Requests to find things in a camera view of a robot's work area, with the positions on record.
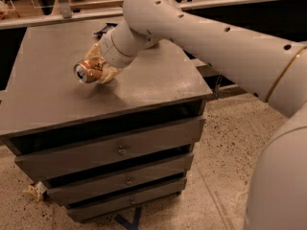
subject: metal post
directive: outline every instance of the metal post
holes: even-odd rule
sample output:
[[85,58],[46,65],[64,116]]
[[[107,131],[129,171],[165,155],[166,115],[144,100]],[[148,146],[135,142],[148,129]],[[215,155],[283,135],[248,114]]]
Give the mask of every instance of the metal post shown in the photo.
[[72,12],[68,0],[58,0],[61,14],[64,18],[71,18]]

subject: tape mark on floor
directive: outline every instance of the tape mark on floor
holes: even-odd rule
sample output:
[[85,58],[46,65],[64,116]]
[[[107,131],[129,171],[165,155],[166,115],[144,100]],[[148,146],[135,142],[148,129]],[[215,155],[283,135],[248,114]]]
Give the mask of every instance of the tape mark on floor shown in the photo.
[[141,219],[141,212],[142,207],[136,207],[133,217],[133,222],[128,222],[125,218],[123,218],[121,215],[117,215],[115,217],[115,220],[120,223],[123,227],[125,227],[127,230],[138,230],[138,225],[140,223]]

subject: drawer knob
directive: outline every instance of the drawer knob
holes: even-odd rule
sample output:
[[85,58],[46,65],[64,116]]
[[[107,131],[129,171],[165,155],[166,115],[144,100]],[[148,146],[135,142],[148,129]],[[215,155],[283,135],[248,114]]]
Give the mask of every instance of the drawer knob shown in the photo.
[[119,155],[124,155],[126,152],[127,152],[127,150],[124,149],[123,146],[118,146],[117,153],[118,153]]
[[135,201],[134,201],[134,198],[132,197],[131,199],[130,199],[130,205],[134,205],[135,204]]
[[127,177],[126,179],[126,185],[131,185],[132,184],[132,181],[129,177]]

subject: floor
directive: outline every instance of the floor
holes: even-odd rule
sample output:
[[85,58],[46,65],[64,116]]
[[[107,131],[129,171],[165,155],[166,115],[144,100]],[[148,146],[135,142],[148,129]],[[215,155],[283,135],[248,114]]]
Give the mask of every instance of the floor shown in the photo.
[[242,229],[257,157],[286,118],[233,86],[207,104],[205,116],[181,195],[87,223],[74,222],[51,199],[36,203],[30,195],[23,195],[21,191],[31,181],[14,165],[13,154],[0,145],[0,229]]

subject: drawer cabinet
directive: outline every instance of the drawer cabinet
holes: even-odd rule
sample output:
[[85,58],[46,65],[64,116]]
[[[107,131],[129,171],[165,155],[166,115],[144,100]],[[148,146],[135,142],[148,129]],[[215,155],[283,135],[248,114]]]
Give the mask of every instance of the drawer cabinet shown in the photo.
[[[182,191],[211,93],[166,40],[115,80],[80,84],[72,67],[101,27],[102,20],[28,28],[0,95],[0,140],[15,164],[80,221]],[[40,62],[50,78],[29,77]]]

